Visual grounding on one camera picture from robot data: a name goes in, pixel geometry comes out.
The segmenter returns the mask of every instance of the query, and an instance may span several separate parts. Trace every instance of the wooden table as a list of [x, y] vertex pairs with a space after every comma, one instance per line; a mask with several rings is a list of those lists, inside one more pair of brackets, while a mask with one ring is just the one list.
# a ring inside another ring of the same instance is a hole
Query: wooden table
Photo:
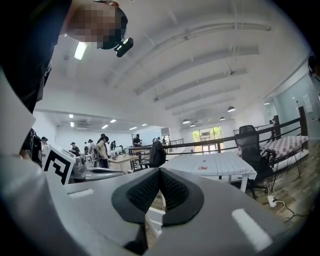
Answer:
[[229, 176], [229, 183], [232, 175], [242, 175], [242, 192], [246, 191], [248, 178], [254, 180], [257, 176], [254, 168], [234, 152], [176, 156], [161, 167], [204, 177]]
[[122, 172], [128, 172], [128, 162], [138, 159], [137, 155], [119, 155], [115, 160], [110, 158], [109, 163], [116, 164]]

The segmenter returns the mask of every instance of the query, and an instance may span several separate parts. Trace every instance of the black office chair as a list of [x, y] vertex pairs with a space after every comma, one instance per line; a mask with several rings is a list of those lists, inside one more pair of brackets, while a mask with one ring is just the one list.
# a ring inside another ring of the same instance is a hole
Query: black office chair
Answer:
[[261, 157], [259, 134], [252, 125], [246, 125], [246, 129], [243, 127], [240, 127], [239, 131], [242, 130], [249, 132], [236, 134], [234, 136], [234, 140], [236, 145], [241, 147], [242, 159], [251, 165], [257, 172], [255, 180], [249, 179], [247, 185], [247, 189], [250, 189], [253, 198], [256, 200], [257, 196], [254, 189], [263, 189], [267, 192], [267, 187], [258, 185], [258, 183], [273, 175], [274, 171], [269, 166], [270, 155], [273, 154], [273, 152], [268, 151], [267, 157]]

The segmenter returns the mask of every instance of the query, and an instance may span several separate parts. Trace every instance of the white tablecloth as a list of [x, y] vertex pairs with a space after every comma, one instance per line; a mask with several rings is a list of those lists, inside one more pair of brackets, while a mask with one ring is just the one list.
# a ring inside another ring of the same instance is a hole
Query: white tablecloth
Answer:
[[257, 172], [234, 152], [182, 155], [164, 163], [161, 167], [192, 173], [199, 176], [230, 176], [246, 174], [254, 180]]
[[272, 150], [277, 157], [283, 157], [300, 148], [309, 139], [308, 136], [286, 136], [278, 140], [260, 145], [261, 150]]

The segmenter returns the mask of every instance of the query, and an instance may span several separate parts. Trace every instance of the mesh chair back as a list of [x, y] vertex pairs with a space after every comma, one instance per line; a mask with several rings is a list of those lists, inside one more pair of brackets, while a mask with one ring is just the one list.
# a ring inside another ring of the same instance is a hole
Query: mesh chair back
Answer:
[[239, 128], [239, 134], [253, 133], [256, 129], [253, 125], [244, 125]]
[[259, 134], [248, 132], [246, 134], [236, 134], [234, 136], [235, 143], [241, 148], [242, 159], [250, 162], [253, 158], [260, 158]]

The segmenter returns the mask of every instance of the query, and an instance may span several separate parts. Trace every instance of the white cable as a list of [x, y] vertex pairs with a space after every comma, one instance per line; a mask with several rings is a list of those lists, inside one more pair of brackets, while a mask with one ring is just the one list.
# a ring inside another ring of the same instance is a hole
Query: white cable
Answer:
[[283, 203], [283, 206], [282, 206], [282, 208], [281, 208], [280, 210], [278, 210], [278, 212], [277, 212], [275, 215], [278, 215], [278, 213], [280, 213], [280, 212], [281, 212], [281, 210], [282, 210], [283, 208], [285, 208], [285, 206], [286, 206], [286, 204], [285, 204], [285, 202], [284, 202], [284, 201], [277, 200], [275, 203], [277, 203], [277, 202], [282, 202], [282, 203]]

